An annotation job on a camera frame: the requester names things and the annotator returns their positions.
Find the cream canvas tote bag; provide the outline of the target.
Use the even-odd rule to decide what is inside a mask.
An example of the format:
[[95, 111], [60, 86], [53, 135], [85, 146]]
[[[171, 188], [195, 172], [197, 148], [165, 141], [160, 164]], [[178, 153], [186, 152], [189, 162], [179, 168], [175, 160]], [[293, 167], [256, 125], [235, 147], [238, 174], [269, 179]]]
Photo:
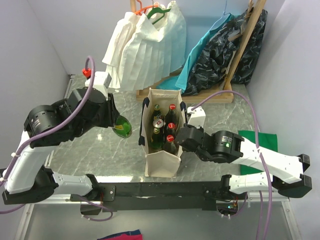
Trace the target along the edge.
[[152, 113], [158, 104], [160, 111], [167, 114], [170, 104], [176, 105], [178, 129], [184, 126], [187, 120], [186, 104], [182, 100], [179, 90], [149, 89], [147, 97], [142, 101], [142, 112], [139, 130], [138, 145], [145, 154], [145, 177], [176, 178], [181, 164], [182, 147], [176, 154], [171, 154], [162, 148], [153, 149], [150, 145], [154, 126]]

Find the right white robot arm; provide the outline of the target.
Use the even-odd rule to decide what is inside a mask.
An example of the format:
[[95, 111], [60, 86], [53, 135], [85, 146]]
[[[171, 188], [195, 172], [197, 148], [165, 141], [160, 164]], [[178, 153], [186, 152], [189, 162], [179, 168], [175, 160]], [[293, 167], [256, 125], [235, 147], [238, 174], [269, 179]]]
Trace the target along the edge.
[[312, 190], [312, 179], [304, 174], [310, 166], [306, 154], [281, 154], [256, 146], [247, 138], [227, 130], [209, 135], [202, 128], [191, 125], [180, 130], [176, 142], [203, 162], [242, 165], [260, 171], [247, 175], [223, 175], [219, 193], [224, 199], [246, 192], [272, 190], [287, 198], [302, 198]]

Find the cola glass bottle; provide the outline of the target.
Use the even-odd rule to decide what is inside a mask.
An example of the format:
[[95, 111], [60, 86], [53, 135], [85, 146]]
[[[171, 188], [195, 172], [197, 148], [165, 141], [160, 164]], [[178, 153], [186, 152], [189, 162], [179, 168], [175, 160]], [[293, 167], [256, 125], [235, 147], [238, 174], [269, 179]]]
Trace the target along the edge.
[[175, 104], [172, 103], [169, 105], [168, 112], [164, 118], [164, 122], [166, 125], [168, 125], [169, 123], [173, 123], [177, 126], [179, 124], [179, 118], [176, 113], [176, 105]]

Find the silver beverage can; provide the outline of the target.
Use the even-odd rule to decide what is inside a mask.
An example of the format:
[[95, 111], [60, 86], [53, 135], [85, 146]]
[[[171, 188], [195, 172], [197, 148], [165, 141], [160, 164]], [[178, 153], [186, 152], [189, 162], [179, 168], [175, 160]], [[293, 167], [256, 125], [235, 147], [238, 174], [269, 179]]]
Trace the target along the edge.
[[155, 119], [153, 121], [152, 125], [153, 125], [154, 128], [160, 129], [161, 132], [164, 131], [165, 124], [164, 124], [164, 121], [161, 118]]

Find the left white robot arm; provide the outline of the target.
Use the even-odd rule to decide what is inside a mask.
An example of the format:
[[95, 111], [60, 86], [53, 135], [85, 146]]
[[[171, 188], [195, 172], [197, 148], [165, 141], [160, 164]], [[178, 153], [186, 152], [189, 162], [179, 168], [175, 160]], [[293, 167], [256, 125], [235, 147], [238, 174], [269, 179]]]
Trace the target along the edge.
[[[49, 132], [61, 124], [76, 110], [86, 90], [85, 87], [74, 89], [68, 98], [32, 109], [24, 122], [21, 142]], [[19, 153], [13, 168], [2, 170], [3, 175], [8, 174], [2, 193], [4, 204], [38, 203], [52, 195], [61, 194], [83, 196], [88, 201], [97, 200], [102, 189], [93, 174], [60, 174], [45, 167], [45, 161], [60, 143], [73, 141], [93, 127], [113, 128], [119, 115], [113, 94], [103, 95], [97, 89], [93, 89], [79, 113], [66, 126], [31, 141]]]

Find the green bottle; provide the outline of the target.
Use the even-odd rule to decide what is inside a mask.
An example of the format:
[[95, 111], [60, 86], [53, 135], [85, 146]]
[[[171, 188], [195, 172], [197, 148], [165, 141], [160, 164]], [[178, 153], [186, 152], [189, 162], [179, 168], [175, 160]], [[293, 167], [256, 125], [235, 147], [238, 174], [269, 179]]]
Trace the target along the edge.
[[150, 147], [153, 150], [161, 150], [164, 145], [164, 137], [161, 129], [154, 127], [150, 137]]
[[154, 107], [153, 107], [153, 112], [152, 112], [152, 115], [151, 115], [151, 122], [153, 123], [154, 120], [157, 120], [157, 119], [164, 119], [164, 116], [161, 112], [161, 109], [160, 109], [160, 105], [159, 104], [155, 104]]
[[126, 139], [132, 134], [132, 125], [127, 118], [119, 115], [112, 130], [119, 137]]

